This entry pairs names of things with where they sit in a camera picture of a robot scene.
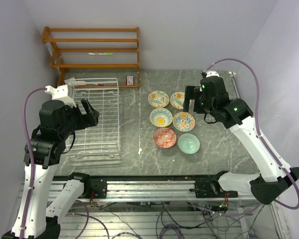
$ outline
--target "marble table surface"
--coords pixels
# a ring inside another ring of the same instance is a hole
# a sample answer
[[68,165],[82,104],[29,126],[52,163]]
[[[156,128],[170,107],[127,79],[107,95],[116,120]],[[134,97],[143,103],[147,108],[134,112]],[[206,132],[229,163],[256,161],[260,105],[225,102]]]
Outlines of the marble table surface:
[[[230,98],[237,97],[229,73],[218,73],[224,79]],[[66,78],[115,77],[125,84],[128,75],[136,77],[134,72],[128,71],[85,70],[67,73]],[[193,175],[215,174],[221,170],[245,174],[258,172],[257,166],[241,142],[221,123],[206,124],[203,115],[193,113],[193,105],[189,112],[195,117],[196,125],[190,133],[198,137],[199,151],[188,155],[180,151],[177,144],[170,149],[161,149],[155,145],[153,133],[157,127],[149,119],[154,107],[148,103],[148,95],[160,90],[171,96],[174,92],[184,91],[186,85],[198,86],[200,79],[200,71],[142,70],[140,89],[120,89],[120,156],[70,158],[63,155],[57,175],[65,176],[72,172],[90,175]],[[166,108],[173,115],[180,112],[171,104]],[[172,124],[169,127],[176,132],[177,138],[183,134]]]

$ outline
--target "ceramic bowl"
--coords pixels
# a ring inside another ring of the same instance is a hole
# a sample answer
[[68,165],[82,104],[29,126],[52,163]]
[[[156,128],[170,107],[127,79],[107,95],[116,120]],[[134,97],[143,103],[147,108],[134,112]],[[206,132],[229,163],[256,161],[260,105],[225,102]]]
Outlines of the ceramic bowl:
[[179,131],[189,132],[195,126],[195,119],[190,113],[179,112],[173,118],[173,125]]
[[169,97],[163,91],[153,91],[150,93],[148,101],[155,108],[164,108],[169,103]]
[[184,104],[184,99],[185,99],[185,93],[184,92],[175,92],[172,94],[169,98],[170,104],[179,110],[183,109],[183,104]]
[[185,133],[178,138],[177,145],[184,153],[194,154],[199,150],[200,142],[195,135]]
[[151,112],[149,119],[157,127],[167,127],[172,123],[173,115],[165,108],[157,108]]
[[160,148],[171,148],[176,144],[176,133],[171,128],[158,128],[153,135],[154,143]]

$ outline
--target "white wire dish rack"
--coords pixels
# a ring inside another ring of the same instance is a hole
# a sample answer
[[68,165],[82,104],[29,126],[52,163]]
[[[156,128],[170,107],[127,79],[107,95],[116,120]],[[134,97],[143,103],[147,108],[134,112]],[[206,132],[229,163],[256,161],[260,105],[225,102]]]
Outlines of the white wire dish rack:
[[[76,131],[72,149],[67,153],[70,157],[107,155],[114,157],[120,152],[120,113],[119,83],[117,78],[72,79],[68,83],[72,87],[69,94],[83,114],[81,99],[88,99],[91,106],[100,113],[97,126]],[[71,135],[66,140],[68,151],[73,140]]]

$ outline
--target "mint green bowl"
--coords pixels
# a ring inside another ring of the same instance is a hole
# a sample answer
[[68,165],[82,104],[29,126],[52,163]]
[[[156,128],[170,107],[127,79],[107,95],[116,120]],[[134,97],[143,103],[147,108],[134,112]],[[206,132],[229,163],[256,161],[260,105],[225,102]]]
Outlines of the mint green bowl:
[[178,138],[177,145],[184,153],[194,154],[199,150],[200,142],[195,135],[185,133]]

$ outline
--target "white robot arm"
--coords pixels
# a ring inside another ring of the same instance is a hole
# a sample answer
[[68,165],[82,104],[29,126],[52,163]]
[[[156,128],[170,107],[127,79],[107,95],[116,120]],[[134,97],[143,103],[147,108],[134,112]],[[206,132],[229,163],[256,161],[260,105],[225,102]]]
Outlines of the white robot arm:
[[[99,112],[83,99],[81,103],[86,111],[83,115],[73,99],[68,96],[67,85],[57,89],[47,86],[45,92],[52,95],[52,100],[42,105],[39,112],[40,125],[33,131],[30,140],[35,170],[33,187],[30,188],[31,164],[26,145],[25,182],[20,210],[12,230],[4,234],[2,239],[58,238],[60,221],[75,200],[80,196],[90,197],[91,194],[90,176],[72,173],[62,192],[47,207],[52,179],[65,149],[65,140],[76,130],[96,126]],[[22,221],[25,221],[25,227],[20,226]]]
[[[292,185],[286,172],[296,181],[299,179],[299,168],[291,168],[261,130],[260,135],[257,134],[253,112],[242,99],[229,100],[222,78],[207,76],[205,73],[202,75],[200,86],[186,87],[183,111],[188,111],[190,99],[195,100],[194,112],[205,114],[205,121],[207,114],[215,118],[215,121],[206,123],[223,123],[241,141],[260,171],[260,174],[253,175],[223,171],[216,178],[218,188],[223,191],[250,193],[261,203],[270,204]],[[278,165],[273,155],[282,166]]]

